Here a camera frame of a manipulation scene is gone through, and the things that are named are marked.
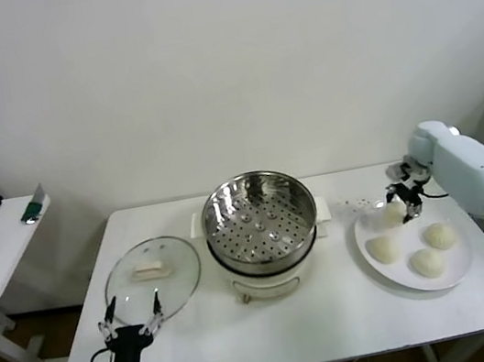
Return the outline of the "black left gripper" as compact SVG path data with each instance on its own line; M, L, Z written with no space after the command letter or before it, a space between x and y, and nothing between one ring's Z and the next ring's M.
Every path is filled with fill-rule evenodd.
M141 352L153 343L155 335L163 325L158 292L153 295L153 316L145 324L114 328L116 296L106 306L104 319L98 323L107 349L113 352L114 362L140 362Z

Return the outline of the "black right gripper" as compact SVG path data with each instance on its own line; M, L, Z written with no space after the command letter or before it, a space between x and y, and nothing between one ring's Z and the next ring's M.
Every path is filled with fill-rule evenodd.
M407 224L417 218L422 212L422 200L420 189L416 185L406 185L403 182L393 183L386 188L386 202L392 203L395 197L399 197L407 206L402 222Z

